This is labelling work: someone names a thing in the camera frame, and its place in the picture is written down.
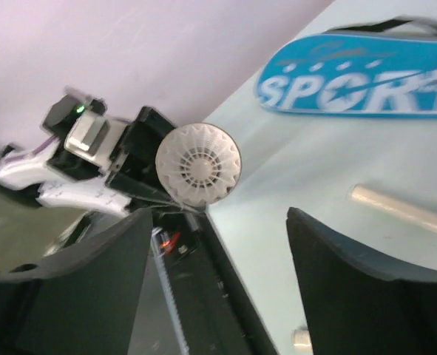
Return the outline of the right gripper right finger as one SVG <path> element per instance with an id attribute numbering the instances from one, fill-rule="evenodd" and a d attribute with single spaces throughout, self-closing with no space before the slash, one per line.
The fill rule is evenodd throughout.
<path id="1" fill-rule="evenodd" d="M 437 270 L 288 210 L 288 242 L 314 354 L 437 354 Z"/>

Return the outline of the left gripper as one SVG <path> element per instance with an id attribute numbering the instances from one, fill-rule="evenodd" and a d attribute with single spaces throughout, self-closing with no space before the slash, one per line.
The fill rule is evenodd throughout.
<path id="1" fill-rule="evenodd" d="M 191 212 L 202 214 L 204 207 L 192 207 L 173 200 L 161 185 L 155 158 L 160 143 L 175 125 L 155 108 L 144 106 L 110 155 L 114 159 L 106 187 L 129 198 L 128 212 L 151 209 L 159 214 Z"/>

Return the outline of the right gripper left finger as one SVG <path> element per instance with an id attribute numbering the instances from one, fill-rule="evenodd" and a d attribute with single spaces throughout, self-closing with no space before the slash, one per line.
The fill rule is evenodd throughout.
<path id="1" fill-rule="evenodd" d="M 126 354 L 152 227 L 152 214 L 141 209 L 0 273 L 0 354 Z"/>

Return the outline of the white shuttlecock tube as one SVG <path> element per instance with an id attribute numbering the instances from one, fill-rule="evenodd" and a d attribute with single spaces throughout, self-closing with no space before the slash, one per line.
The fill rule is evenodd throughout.
<path id="1" fill-rule="evenodd" d="M 180 205 L 202 208 L 227 197 L 241 171 L 240 150 L 232 136 L 206 123 L 173 129 L 155 156 L 158 180 Z"/>

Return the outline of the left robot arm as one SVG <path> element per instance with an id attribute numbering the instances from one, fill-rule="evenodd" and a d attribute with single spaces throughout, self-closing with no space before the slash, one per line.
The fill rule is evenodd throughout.
<path id="1" fill-rule="evenodd" d="M 175 125 L 143 106 L 129 121 L 106 113 L 103 100 L 66 94 L 42 122 L 50 137 L 34 149 L 5 147 L 0 192 L 24 206 L 74 207 L 125 217 L 138 209 L 201 214 L 160 184 L 156 153 Z"/>

